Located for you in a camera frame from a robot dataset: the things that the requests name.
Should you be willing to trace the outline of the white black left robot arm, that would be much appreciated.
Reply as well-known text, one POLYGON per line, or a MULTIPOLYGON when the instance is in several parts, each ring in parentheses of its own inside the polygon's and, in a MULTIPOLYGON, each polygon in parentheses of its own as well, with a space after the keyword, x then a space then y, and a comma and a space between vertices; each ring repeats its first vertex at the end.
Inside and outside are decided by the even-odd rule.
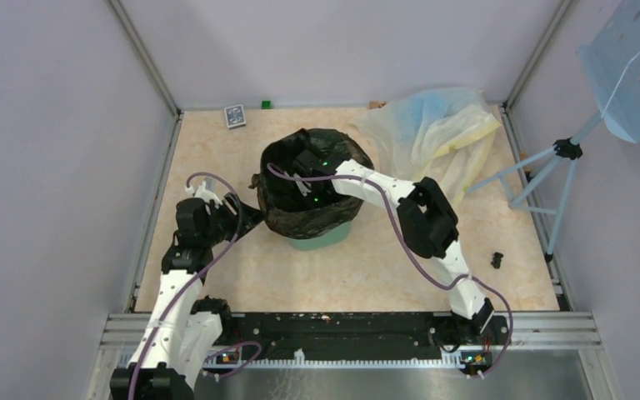
POLYGON ((192 197, 176 206, 177 228, 161 262, 157 301, 141 342, 125 367, 112 373, 114 399, 193 399, 214 344, 233 336, 228 302, 202 297, 220 243, 231 244, 263 221, 263 213, 227 193, 192 197))

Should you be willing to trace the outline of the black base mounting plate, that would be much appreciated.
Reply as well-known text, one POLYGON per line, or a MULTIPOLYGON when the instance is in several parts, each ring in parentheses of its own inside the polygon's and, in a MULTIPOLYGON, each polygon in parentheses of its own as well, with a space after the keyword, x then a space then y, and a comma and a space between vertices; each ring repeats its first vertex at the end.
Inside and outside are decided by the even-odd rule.
POLYGON ((449 312, 247 312, 223 319, 216 344, 255 341, 262 360, 290 359, 297 350, 310 360, 433 359, 495 348, 507 332, 504 316, 477 332, 449 312))

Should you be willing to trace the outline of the translucent white plastic bag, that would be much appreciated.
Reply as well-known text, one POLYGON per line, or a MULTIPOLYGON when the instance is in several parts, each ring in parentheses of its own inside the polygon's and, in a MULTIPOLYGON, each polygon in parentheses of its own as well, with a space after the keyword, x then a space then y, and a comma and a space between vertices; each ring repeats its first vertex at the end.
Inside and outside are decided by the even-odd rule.
POLYGON ((352 120, 374 146, 378 171, 402 180, 434 179, 456 206, 482 171, 502 124, 481 90, 426 90, 352 120))

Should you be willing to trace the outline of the light blue perforated panel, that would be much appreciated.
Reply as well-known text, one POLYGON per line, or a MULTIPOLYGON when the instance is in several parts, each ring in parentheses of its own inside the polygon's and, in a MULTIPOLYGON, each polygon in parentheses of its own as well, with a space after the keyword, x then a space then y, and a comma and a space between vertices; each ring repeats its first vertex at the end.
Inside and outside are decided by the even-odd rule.
POLYGON ((617 138, 640 142, 640 0, 622 1, 577 54, 601 119, 617 138))

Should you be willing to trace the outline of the green plastic trash bin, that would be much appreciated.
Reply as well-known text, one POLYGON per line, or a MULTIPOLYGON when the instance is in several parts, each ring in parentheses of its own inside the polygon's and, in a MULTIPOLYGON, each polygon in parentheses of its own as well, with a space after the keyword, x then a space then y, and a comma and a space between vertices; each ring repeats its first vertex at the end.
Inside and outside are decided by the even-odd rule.
POLYGON ((352 223, 345 222, 325 232, 323 235, 309 239, 287 238, 290 246, 299 251, 313 251, 327 248, 346 240, 351 232, 352 223))

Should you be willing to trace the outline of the light blue tripod stand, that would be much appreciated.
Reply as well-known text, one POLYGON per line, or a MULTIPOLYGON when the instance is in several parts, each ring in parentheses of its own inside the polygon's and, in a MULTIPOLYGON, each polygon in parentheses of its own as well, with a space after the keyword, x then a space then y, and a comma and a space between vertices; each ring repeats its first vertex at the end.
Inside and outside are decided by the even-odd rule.
POLYGON ((554 216, 553 225, 551 231, 547 237, 547 246, 544 250, 544 259, 546 263, 550 263, 554 258, 556 241, 558 234, 560 233, 563 214, 565 211, 566 202, 568 200, 569 193, 573 184, 574 175, 578 166, 580 158, 583 156, 583 150, 581 142, 593 131, 593 129, 603 120, 600 112, 595 112, 577 131, 574 136, 558 139, 553 145, 546 150, 543 150, 533 156, 517 162, 516 164, 496 172, 490 177, 483 179, 482 181, 473 184, 466 189, 466 193, 472 193, 487 186, 489 183, 499 181, 502 184, 502 188, 507 196, 507 201, 510 208, 529 211, 530 213, 545 214, 554 216), (527 185, 519 194, 515 194, 511 191, 506 177, 516 171, 526 172, 525 167, 532 162, 539 161, 543 158, 547 158, 547 162, 541 167, 537 173, 527 180, 527 185), (546 178, 559 167, 561 164, 568 162, 567 175, 562 187, 562 192, 556 208, 544 208, 528 206, 526 204, 527 197, 535 193, 536 189, 545 182, 546 178))

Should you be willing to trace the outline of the black trash bag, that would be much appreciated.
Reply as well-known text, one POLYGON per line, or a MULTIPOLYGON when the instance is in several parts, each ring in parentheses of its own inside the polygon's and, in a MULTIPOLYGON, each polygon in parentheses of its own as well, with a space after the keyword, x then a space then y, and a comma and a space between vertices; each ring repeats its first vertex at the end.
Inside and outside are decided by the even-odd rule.
POLYGON ((326 182, 296 182, 280 178, 297 178, 296 159, 309 151, 320 163, 333 159, 353 159, 374 168, 364 149, 346 133, 331 128, 301 128, 268 144, 261 153, 260 172, 252 175, 250 188, 257 192, 258 206, 267 227, 285 238, 306 240, 321 237, 338 226, 351 222, 363 201, 334 191, 326 182))

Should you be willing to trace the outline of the small black part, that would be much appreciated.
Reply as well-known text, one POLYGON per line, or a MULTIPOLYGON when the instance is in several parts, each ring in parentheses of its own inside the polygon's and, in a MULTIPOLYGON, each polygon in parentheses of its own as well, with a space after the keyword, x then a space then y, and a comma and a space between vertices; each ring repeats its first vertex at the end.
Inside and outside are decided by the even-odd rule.
POLYGON ((500 269, 501 265, 502 265, 502 261, 503 261, 503 257, 504 254, 501 252, 494 252, 492 254, 492 260, 490 262, 490 264, 495 268, 495 269, 500 269))

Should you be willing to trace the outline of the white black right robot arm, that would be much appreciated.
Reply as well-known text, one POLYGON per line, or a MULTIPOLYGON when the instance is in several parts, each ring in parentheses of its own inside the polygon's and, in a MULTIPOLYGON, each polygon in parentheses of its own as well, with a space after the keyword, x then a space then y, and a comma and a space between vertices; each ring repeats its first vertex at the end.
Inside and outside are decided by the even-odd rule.
POLYGON ((458 239, 458 216, 435 180, 402 180, 352 158, 320 158, 309 150, 292 161, 290 178, 308 189, 312 205, 344 196, 385 208, 409 260, 424 258, 435 267, 429 280, 447 291, 457 336, 478 343, 488 334, 494 307, 472 278, 458 239))

